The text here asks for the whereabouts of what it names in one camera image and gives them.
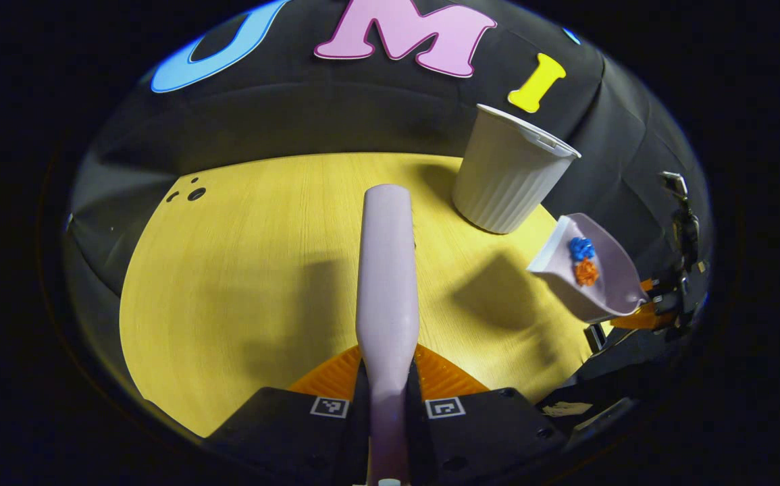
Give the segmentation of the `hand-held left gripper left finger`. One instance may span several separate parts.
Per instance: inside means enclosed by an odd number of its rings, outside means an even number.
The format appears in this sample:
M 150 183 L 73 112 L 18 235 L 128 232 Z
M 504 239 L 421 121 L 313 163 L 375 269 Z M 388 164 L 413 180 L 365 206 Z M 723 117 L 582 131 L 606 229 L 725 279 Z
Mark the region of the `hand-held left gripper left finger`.
M 352 346 L 287 389 L 262 387 L 205 438 L 261 485 L 365 485 L 369 384 Z

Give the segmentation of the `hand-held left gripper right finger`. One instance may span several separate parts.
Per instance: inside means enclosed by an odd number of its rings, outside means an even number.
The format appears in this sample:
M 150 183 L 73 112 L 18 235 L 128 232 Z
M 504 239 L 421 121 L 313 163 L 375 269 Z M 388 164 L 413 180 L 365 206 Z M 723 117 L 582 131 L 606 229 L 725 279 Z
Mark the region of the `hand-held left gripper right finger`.
M 411 485 L 494 485 L 541 467 L 568 440 L 516 388 L 490 389 L 415 347 L 407 381 Z

